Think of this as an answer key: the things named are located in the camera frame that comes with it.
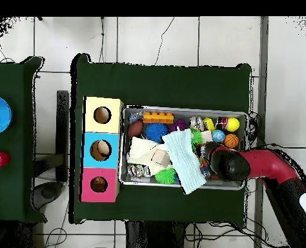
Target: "orange lego brick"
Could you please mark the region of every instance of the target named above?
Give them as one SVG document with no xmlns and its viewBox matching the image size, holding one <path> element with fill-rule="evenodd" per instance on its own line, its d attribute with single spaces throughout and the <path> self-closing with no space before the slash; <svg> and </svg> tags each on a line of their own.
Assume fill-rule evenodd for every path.
<svg viewBox="0 0 306 248">
<path fill-rule="evenodd" d="M 174 115 L 172 113 L 164 112 L 148 112 L 146 111 L 143 115 L 143 123 L 173 123 Z"/>
</svg>

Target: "orange basketball ball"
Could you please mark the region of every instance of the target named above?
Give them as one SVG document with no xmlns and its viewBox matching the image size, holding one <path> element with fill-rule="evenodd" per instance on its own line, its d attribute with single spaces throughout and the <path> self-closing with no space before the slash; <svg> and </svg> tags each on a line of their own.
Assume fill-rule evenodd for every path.
<svg viewBox="0 0 306 248">
<path fill-rule="evenodd" d="M 234 149 L 239 143 L 239 139 L 236 135 L 234 134 L 227 134 L 224 139 L 224 144 L 230 148 Z"/>
</svg>

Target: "dark green table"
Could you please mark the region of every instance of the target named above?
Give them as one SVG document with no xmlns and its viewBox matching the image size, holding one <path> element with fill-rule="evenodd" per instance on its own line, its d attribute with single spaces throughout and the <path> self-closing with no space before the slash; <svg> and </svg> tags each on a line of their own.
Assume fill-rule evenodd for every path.
<svg viewBox="0 0 306 248">
<path fill-rule="evenodd" d="M 0 220 L 41 222 L 30 202 L 34 179 L 33 78 L 42 58 L 0 63 L 0 97 L 12 108 L 13 121 L 0 133 L 0 152 L 10 163 L 0 169 Z"/>
<path fill-rule="evenodd" d="M 70 221 L 215 221 L 242 227 L 244 188 L 184 195 L 179 188 L 121 185 L 116 203 L 78 202 L 81 120 L 83 96 L 119 98 L 126 105 L 248 112 L 250 66 L 146 67 L 89 63 L 88 58 L 78 54 L 71 67 Z"/>
</svg>

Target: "brown football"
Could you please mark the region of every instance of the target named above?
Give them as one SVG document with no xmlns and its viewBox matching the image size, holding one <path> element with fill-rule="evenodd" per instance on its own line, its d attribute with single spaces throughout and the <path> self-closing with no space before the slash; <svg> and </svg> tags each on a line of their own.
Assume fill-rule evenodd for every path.
<svg viewBox="0 0 306 248">
<path fill-rule="evenodd" d="M 130 138 L 134 136 L 138 136 L 141 134 L 141 131 L 143 130 L 143 122 L 138 120 L 133 122 L 131 125 L 129 125 L 128 128 L 128 136 Z"/>
</svg>

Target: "pink box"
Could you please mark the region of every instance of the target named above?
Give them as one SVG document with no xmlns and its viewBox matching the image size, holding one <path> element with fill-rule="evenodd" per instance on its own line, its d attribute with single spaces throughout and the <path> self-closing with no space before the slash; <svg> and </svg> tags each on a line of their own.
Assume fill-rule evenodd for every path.
<svg viewBox="0 0 306 248">
<path fill-rule="evenodd" d="M 104 192 L 94 192 L 91 181 L 95 177 L 102 177 L 107 182 Z M 83 168 L 81 201 L 87 203 L 114 203 L 119 192 L 117 169 Z"/>
</svg>

